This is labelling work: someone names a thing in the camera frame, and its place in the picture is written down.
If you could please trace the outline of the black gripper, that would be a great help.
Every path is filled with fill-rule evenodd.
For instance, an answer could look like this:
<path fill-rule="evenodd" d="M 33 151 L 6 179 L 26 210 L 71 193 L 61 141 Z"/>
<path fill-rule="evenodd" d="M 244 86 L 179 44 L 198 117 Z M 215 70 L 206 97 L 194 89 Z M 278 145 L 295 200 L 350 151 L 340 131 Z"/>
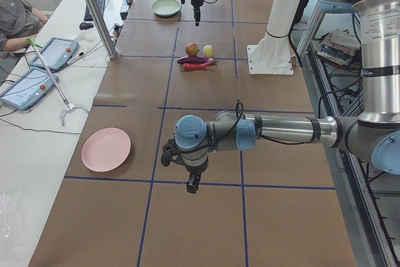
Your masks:
<path fill-rule="evenodd" d="M 201 10 L 200 7 L 204 4 L 204 0 L 191 0 L 194 11 L 195 26 L 199 26 L 201 20 Z"/>
<path fill-rule="evenodd" d="M 186 189 L 188 193 L 196 194 L 198 191 L 198 183 L 200 183 L 201 175 L 204 172 L 203 167 L 192 168 L 187 167 L 186 170 L 189 173 L 189 179 L 186 183 Z"/>

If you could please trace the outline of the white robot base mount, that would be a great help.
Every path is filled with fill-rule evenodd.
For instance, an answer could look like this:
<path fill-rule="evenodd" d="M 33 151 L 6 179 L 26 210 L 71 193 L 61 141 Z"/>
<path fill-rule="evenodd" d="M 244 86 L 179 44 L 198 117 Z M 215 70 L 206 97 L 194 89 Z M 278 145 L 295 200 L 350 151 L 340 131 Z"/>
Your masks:
<path fill-rule="evenodd" d="M 265 36 L 247 46 L 249 73 L 292 75 L 289 38 L 300 0 L 274 0 Z"/>

